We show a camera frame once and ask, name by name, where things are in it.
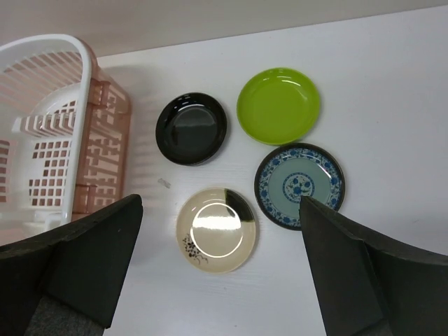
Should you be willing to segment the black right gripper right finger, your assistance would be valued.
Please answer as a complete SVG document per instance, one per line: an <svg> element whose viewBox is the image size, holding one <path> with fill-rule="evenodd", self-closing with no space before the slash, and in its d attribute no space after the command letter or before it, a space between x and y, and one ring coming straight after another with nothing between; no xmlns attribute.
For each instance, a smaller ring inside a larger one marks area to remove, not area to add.
<svg viewBox="0 0 448 336"><path fill-rule="evenodd" d="M311 197L304 246L327 335L446 335L447 257L390 238Z"/></svg>

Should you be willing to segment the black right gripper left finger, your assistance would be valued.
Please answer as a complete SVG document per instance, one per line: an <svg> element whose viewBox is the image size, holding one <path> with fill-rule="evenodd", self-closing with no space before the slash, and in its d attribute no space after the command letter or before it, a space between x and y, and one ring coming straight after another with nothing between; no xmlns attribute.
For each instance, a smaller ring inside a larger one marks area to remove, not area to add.
<svg viewBox="0 0 448 336"><path fill-rule="evenodd" d="M132 194L1 247L2 335L103 335L111 327L144 208Z"/></svg>

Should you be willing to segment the blue floral plate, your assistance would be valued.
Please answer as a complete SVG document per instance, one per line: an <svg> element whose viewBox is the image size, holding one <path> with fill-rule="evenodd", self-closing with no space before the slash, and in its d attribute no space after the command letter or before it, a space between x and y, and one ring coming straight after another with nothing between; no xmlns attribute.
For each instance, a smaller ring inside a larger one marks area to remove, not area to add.
<svg viewBox="0 0 448 336"><path fill-rule="evenodd" d="M300 202L312 197L339 211L345 196L345 177L328 151L309 144L292 143L269 153L254 178L255 198L274 224L301 230Z"/></svg>

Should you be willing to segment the cream plate with black motif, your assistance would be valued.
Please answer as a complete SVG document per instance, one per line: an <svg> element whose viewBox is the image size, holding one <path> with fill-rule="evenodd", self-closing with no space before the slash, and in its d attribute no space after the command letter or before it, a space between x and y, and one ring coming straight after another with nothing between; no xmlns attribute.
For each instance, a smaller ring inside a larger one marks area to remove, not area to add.
<svg viewBox="0 0 448 336"><path fill-rule="evenodd" d="M246 199L223 187L192 195L176 220L176 241L185 259L197 269L224 274L242 266L258 237L258 222Z"/></svg>

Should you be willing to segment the green plate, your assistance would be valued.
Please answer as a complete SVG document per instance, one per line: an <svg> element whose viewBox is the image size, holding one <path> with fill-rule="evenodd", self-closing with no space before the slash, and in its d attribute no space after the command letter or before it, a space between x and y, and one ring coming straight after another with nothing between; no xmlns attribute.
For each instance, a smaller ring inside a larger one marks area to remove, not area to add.
<svg viewBox="0 0 448 336"><path fill-rule="evenodd" d="M289 68L252 77L237 99L237 119L251 138L280 146L306 135L319 118L321 98L313 81Z"/></svg>

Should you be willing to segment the white pink dish rack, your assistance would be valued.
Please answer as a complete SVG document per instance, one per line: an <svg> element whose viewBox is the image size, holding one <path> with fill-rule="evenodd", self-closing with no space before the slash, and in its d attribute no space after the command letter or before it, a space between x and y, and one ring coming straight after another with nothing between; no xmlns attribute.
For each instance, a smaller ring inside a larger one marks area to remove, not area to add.
<svg viewBox="0 0 448 336"><path fill-rule="evenodd" d="M123 196L131 101L92 49L66 34L1 47L1 244Z"/></svg>

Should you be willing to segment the tape scrap on table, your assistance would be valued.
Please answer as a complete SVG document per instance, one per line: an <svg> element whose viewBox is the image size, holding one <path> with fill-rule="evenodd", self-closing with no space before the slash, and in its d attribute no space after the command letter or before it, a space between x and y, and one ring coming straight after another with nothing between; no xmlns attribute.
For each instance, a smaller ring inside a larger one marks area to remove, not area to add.
<svg viewBox="0 0 448 336"><path fill-rule="evenodd" d="M166 181L166 180L164 180L163 178L159 178L159 179L157 180L157 182L158 182L161 186L164 186L165 188L168 188L168 189L171 188L171 183L168 182L168 181Z"/></svg>

